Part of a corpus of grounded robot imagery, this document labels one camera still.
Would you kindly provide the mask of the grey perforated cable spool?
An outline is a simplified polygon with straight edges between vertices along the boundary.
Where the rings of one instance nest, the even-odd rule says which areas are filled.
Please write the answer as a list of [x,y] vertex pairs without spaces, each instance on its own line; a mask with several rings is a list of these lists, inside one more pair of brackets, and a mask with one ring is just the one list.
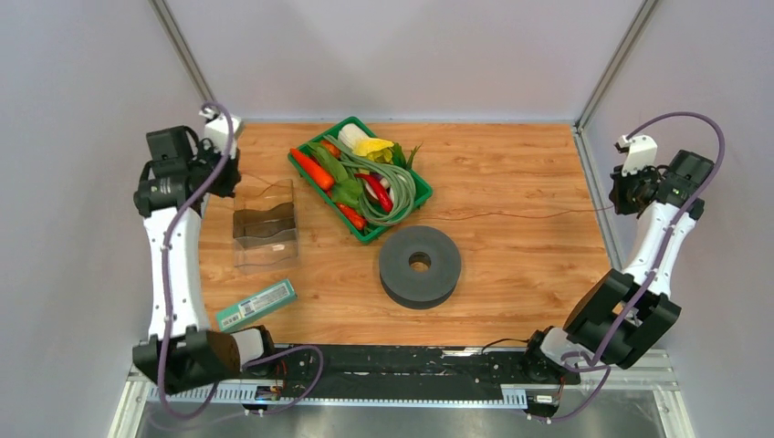
[[448,235],[430,226],[416,225],[384,242],[378,268],[389,298],[405,308],[425,310],[452,296],[461,276],[462,258]]

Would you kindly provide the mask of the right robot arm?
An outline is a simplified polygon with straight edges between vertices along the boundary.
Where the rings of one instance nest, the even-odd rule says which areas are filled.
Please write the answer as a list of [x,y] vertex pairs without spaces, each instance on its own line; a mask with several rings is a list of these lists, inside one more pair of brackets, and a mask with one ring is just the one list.
[[704,212],[695,196],[715,164],[681,150],[666,165],[614,167],[609,198],[617,214],[637,217],[637,246],[628,265],[611,269],[571,311],[563,327],[536,331],[520,368],[529,380],[559,380],[587,367],[604,337],[600,361],[632,367],[678,320],[671,276],[682,243]]

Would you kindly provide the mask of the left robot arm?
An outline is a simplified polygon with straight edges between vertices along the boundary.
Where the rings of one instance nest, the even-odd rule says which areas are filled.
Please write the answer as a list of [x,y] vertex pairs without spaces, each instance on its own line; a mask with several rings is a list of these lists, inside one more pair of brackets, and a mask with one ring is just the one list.
[[245,366],[268,378],[279,355],[262,326],[212,329],[202,298],[199,237],[206,197],[232,197],[240,181],[240,121],[211,120],[147,133],[151,159],[133,195],[152,252],[152,316],[132,360],[167,395],[235,379]]

